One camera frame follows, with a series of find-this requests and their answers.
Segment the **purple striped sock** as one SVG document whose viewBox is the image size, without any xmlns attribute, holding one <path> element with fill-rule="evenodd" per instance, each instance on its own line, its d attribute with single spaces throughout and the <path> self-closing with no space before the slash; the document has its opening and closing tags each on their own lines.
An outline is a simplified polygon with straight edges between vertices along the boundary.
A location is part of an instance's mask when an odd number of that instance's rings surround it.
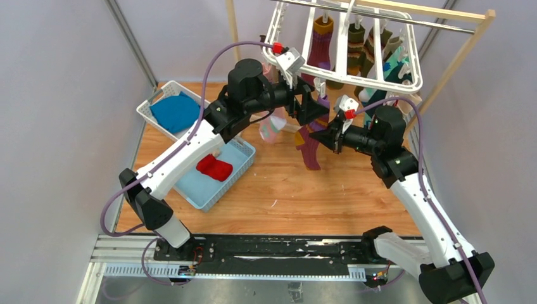
<svg viewBox="0 0 537 304">
<path fill-rule="evenodd" d="M 316 118 L 314 121 L 300 127 L 294 134 L 295 148 L 301 152 L 303 163 L 308 170 L 320 170 L 317 160 L 318 140 L 310 137 L 311 133 L 326 130 L 329 114 Z"/>
</svg>

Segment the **pink patterned sock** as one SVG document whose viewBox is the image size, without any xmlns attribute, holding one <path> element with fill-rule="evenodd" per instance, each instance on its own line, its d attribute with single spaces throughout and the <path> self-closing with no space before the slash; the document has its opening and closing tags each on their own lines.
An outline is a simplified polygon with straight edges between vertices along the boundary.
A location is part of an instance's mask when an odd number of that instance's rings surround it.
<svg viewBox="0 0 537 304">
<path fill-rule="evenodd" d="M 271 82 L 275 83 L 277 79 L 274 77 L 273 66 L 268 63 L 263 63 L 263 74 Z M 283 107 L 276 108 L 274 112 L 266 119 L 260 122 L 259 133 L 261 138 L 269 144 L 276 142 L 277 135 L 286 126 L 286 111 Z"/>
</svg>

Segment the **red and cream sock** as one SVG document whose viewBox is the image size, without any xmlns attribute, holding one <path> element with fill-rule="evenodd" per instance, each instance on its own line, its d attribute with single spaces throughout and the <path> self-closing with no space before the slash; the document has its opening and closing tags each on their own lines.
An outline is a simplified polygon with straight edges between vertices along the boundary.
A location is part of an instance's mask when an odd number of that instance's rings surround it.
<svg viewBox="0 0 537 304">
<path fill-rule="evenodd" d="M 216 181 L 224 182 L 231 175 L 233 166 L 209 154 L 198 162 L 196 170 Z"/>
</svg>

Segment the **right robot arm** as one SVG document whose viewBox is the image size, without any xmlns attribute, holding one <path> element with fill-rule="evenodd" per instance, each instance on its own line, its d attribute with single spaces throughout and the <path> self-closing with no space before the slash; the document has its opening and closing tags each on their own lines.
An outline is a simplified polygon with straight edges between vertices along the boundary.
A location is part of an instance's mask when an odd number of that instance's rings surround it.
<svg viewBox="0 0 537 304">
<path fill-rule="evenodd" d="M 442 209 L 423 173 L 422 156 L 403 146 L 406 122 L 401 111 L 378 106 L 368 129 L 353 125 L 356 111 L 340 111 L 327 128 L 310 137 L 340 153 L 343 147 L 369 155 L 372 169 L 403 203 L 418 227 L 425 250 L 380 226 L 363 233 L 363 258 L 395 263 L 416 278 L 431 303 L 449 303 L 471 294 L 482 295 L 495 263 L 478 253 Z"/>
</svg>

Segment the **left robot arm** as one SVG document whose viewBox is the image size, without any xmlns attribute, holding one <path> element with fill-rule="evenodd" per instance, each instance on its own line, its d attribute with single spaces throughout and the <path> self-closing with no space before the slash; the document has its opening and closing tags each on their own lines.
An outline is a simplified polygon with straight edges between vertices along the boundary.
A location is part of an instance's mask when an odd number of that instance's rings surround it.
<svg viewBox="0 0 537 304">
<path fill-rule="evenodd" d="M 165 196 L 204 157 L 249 127 L 252 115 L 283 108 L 300 125 L 306 125 L 328 114 L 328 107 L 314 99 L 312 91 L 313 86 L 301 77 L 290 84 L 282 77 L 277 83 L 269 82 L 258 60 L 236 63 L 218 98 L 202 109 L 201 118 L 179 140 L 138 171 L 126 168 L 120 173 L 125 199 L 143 226 L 165 239 L 177 260 L 189 260 L 194 255 L 191 233 L 174 215 Z"/>
</svg>

